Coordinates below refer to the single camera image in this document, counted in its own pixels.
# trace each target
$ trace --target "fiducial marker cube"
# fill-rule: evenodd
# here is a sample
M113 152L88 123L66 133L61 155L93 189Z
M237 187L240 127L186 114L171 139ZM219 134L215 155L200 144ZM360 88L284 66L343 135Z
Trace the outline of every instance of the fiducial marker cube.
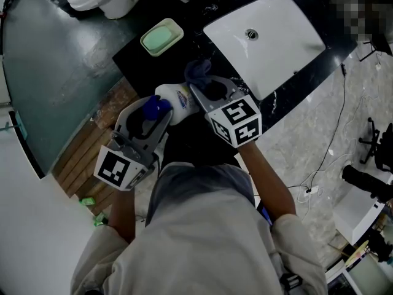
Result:
M262 135L262 115L250 95L208 113L216 135L239 147Z
M106 146L99 150L94 176L120 191L130 191L148 169Z

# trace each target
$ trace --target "green object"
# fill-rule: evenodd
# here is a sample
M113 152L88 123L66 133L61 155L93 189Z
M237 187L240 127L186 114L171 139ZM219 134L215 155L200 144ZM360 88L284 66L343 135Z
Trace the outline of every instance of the green object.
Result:
M101 212L99 215L97 215L94 218L94 226L97 227L97 226L103 225L104 224L103 223L104 218L105 218L104 212Z
M172 33L166 26L159 26L145 36L143 44L147 49L153 50L165 45L172 37Z
M85 206L96 204L94 198L92 198L92 197L83 198L82 200L79 200L79 203L80 203L81 205L85 205Z

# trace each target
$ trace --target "gray shirt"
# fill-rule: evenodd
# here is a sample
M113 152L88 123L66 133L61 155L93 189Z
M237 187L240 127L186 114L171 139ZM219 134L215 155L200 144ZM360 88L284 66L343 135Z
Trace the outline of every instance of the gray shirt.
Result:
M279 280L288 272L303 279L290 294L327 294L301 220L287 214L270 227L247 195L252 190L242 189L248 174L229 165L212 169L206 179L209 169L166 168L150 201L150 224L130 245L113 228L98 227L71 294L283 294Z

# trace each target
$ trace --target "black countertop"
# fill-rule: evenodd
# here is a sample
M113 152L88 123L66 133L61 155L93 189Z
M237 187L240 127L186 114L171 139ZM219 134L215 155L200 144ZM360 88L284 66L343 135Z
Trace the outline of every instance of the black countertop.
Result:
M210 74L231 79L249 92L233 66L204 34L203 28L225 14L255 0L141 0L136 10L145 15L139 36L113 59L140 97L153 95L161 84L183 83L186 64L210 59ZM294 0L315 27L326 49L288 81L259 101L266 132L315 90L356 48L329 0ZM170 17L184 30L184 37L159 57L151 57L140 44L141 36L162 19Z

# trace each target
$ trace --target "wooden floor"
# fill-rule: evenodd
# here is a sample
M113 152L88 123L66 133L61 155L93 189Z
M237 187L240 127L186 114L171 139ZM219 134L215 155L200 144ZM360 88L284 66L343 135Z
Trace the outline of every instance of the wooden floor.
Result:
M98 215L110 204L115 189L93 176L101 145L111 139L112 128L120 112L139 97L132 86L123 78L100 102L95 115L88 120L70 142L56 163L52 174L71 198L93 197L96 204L89 206Z

